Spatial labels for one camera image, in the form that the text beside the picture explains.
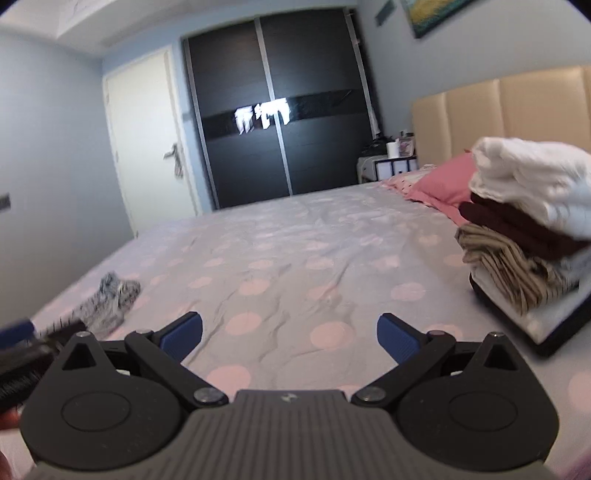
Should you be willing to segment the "person's left hand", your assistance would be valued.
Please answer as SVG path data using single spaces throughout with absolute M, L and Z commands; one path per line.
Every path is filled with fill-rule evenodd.
M 10 480 L 13 478 L 13 453 L 15 433 L 20 421 L 20 412 L 11 409 L 1 414 L 1 479 Z

